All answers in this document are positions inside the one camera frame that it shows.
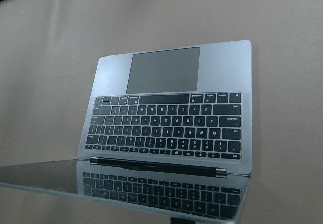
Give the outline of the grey laptop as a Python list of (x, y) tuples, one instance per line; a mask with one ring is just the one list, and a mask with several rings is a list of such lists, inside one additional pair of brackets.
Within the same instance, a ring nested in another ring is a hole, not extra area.
[(78, 159), (1, 168), (1, 185), (236, 223), (252, 170), (248, 40), (101, 57)]

